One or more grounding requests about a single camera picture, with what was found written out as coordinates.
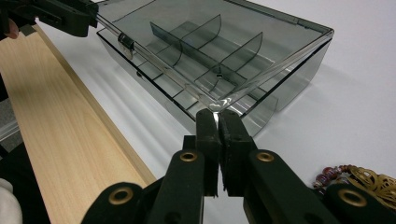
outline beaded bracelet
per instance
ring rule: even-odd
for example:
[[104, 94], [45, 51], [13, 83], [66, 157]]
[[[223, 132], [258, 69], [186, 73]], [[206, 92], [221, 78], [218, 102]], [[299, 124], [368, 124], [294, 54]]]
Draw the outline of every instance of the beaded bracelet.
[[354, 165], [340, 165], [324, 168], [312, 185], [318, 193], [324, 195], [330, 184], [352, 184], [396, 211], [396, 179], [390, 176], [377, 175], [372, 170]]

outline gray floor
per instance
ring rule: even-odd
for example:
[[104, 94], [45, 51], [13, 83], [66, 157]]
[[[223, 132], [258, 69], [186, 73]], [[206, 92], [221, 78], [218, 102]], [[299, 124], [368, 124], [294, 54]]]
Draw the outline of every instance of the gray floor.
[[[0, 127], [3, 127], [4, 125], [8, 124], [14, 119], [15, 116], [9, 99], [0, 102]], [[17, 132], [12, 134], [10, 137], [3, 140], [2, 142], [0, 142], [0, 145], [9, 152], [20, 143], [22, 143], [21, 133]]]

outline wooden board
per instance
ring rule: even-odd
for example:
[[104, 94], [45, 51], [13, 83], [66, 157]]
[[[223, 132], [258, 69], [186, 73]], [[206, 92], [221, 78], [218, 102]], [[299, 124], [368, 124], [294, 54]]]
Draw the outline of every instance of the wooden board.
[[0, 42], [0, 71], [52, 223], [79, 223], [108, 186], [155, 180], [44, 33]]

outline transparent plastic box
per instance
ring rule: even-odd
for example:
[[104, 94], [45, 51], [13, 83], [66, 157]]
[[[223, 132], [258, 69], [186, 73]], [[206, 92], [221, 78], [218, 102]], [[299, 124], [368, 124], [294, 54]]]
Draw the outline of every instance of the transparent plastic box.
[[238, 113], [256, 134], [313, 78], [333, 29], [243, 0], [92, 5], [110, 54], [194, 133], [197, 111]]

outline white table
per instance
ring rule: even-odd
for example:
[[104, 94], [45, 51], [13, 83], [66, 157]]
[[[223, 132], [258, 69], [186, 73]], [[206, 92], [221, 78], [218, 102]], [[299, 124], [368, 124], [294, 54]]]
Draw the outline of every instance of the white table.
[[[254, 2], [335, 30], [311, 84], [255, 136], [258, 147], [278, 153], [306, 185], [341, 164], [395, 177], [396, 2]], [[76, 38], [40, 25], [148, 168], [163, 176], [187, 130], [112, 60], [98, 30]], [[246, 223], [241, 202], [205, 200], [205, 223]]]

